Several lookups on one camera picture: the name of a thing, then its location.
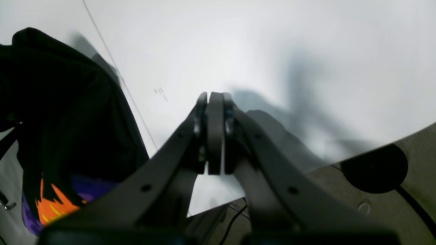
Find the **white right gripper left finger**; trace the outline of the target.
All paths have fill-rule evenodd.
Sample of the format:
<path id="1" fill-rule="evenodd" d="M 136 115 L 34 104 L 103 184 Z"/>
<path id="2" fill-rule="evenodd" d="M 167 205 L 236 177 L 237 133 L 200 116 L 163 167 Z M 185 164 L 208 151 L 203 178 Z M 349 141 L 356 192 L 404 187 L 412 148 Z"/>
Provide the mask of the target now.
<path id="1" fill-rule="evenodd" d="M 187 216 L 195 180 L 220 174 L 224 95 L 202 93 L 153 158 L 115 189 L 42 232 L 39 245 L 198 245 L 224 219 L 223 205 Z"/>

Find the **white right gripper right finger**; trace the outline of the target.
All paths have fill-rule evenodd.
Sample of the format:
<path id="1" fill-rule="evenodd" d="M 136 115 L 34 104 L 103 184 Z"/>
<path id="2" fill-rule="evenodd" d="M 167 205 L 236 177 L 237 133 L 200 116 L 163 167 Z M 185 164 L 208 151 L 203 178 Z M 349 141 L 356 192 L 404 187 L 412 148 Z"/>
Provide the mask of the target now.
<path id="1" fill-rule="evenodd" d="M 223 170 L 245 192 L 252 233 L 243 245 L 399 245 L 397 234 L 318 188 L 265 131 L 223 95 Z"/>

